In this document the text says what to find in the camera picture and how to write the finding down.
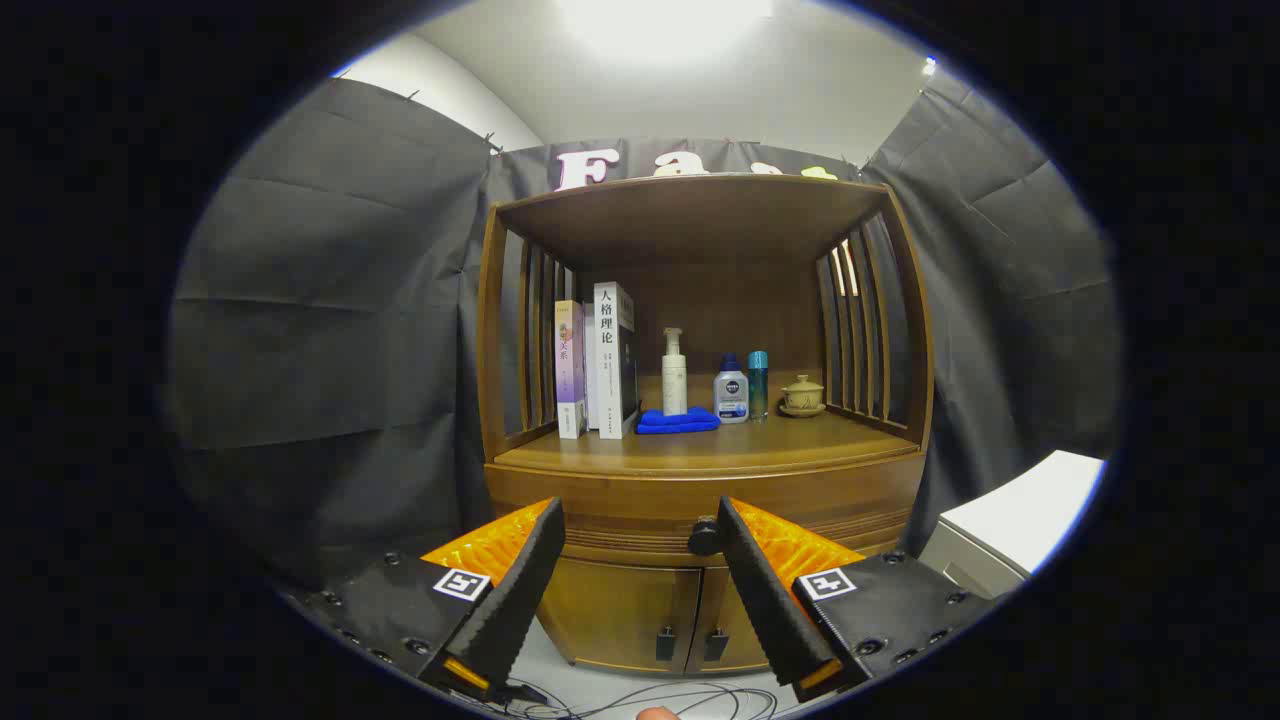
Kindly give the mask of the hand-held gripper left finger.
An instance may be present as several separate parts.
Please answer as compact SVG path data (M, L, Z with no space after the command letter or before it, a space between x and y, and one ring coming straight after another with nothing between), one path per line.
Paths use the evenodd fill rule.
M509 679L564 546L557 497L436 550L388 550L316 585L284 585L310 621L383 666L472 701L541 700Z

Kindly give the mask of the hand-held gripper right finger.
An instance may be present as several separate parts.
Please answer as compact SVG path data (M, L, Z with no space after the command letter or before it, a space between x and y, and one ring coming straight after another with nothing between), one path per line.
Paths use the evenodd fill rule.
M778 683L808 702L928 657L995 606L890 551L865 556L724 496L719 550Z

